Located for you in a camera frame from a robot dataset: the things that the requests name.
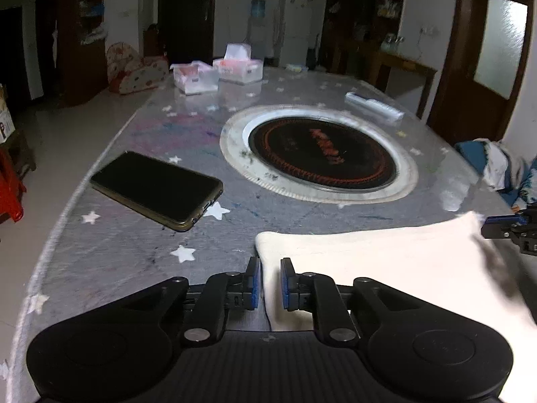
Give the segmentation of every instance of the smartphone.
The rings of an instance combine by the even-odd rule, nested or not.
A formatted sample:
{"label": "smartphone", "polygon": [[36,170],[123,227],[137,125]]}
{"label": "smartphone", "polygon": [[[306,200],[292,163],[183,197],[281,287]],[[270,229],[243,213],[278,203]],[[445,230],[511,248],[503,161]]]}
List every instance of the smartphone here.
{"label": "smartphone", "polygon": [[176,231],[187,231],[224,191],[215,177],[127,151],[95,173],[104,195]]}

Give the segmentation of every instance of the gray tablecloth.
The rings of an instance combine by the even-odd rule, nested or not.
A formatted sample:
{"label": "gray tablecloth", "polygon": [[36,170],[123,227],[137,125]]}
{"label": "gray tablecloth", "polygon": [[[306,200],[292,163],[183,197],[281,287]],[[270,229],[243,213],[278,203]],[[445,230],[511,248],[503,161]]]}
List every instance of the gray tablecloth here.
{"label": "gray tablecloth", "polygon": [[[252,96],[248,87],[221,83],[218,94],[186,98],[170,78],[112,141],[60,218],[30,283],[11,358],[10,401],[28,403],[38,397],[24,357],[29,342],[39,331],[172,276],[185,276],[197,284],[213,273],[242,271],[254,253],[254,239],[259,232],[326,234],[421,226],[468,210],[484,215],[508,213],[503,200],[477,181],[463,159],[414,116],[407,113],[398,124],[390,125],[345,104],[345,93],[354,88],[358,94],[396,106],[369,85],[317,72],[297,77],[271,68],[265,69],[265,80],[259,95]],[[322,103],[372,121],[413,153],[419,170],[416,188],[391,203],[340,208],[295,200],[246,180],[222,156],[222,126],[245,107],[281,103]],[[218,201],[230,212],[222,220],[201,218],[192,230],[179,233],[87,186],[98,164],[126,150],[166,161],[178,156],[181,166],[220,178],[225,192]],[[174,189],[163,186],[162,192],[172,195]],[[455,207],[449,202],[453,193],[463,193],[462,203]],[[82,216],[91,211],[100,218],[94,224],[82,223]],[[170,254],[180,245],[195,249],[194,261],[179,263]],[[48,299],[42,304],[42,312],[26,313],[32,310],[32,301],[39,304],[45,300],[43,296]],[[231,327],[266,330],[262,304],[260,311],[235,317]]]}

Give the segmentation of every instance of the phone screen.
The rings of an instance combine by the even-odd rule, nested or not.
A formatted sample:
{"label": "phone screen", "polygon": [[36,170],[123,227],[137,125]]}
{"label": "phone screen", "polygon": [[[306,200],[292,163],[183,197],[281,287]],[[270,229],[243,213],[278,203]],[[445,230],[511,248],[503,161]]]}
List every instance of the phone screen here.
{"label": "phone screen", "polygon": [[214,177],[132,151],[106,165],[91,183],[177,222],[189,219],[222,187]]}

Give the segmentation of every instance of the frosted glass panel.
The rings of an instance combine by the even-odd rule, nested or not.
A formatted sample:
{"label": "frosted glass panel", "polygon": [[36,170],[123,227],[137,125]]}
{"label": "frosted glass panel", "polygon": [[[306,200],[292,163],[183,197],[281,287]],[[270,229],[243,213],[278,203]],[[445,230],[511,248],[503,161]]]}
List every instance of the frosted glass panel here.
{"label": "frosted glass panel", "polygon": [[497,92],[511,96],[517,76],[528,7],[511,0],[489,0],[483,45],[474,80]]}

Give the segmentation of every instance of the tiled floor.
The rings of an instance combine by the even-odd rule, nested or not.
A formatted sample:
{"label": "tiled floor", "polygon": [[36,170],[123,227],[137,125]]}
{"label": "tiled floor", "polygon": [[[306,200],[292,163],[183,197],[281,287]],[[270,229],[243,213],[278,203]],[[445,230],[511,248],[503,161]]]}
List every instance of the tiled floor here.
{"label": "tiled floor", "polygon": [[[103,91],[81,106],[52,109],[44,102],[15,118],[34,150],[37,169],[23,181],[28,193],[22,220],[0,224],[0,365],[9,360],[25,285],[50,230],[95,159],[150,95]],[[5,384],[0,375],[0,401]]]}

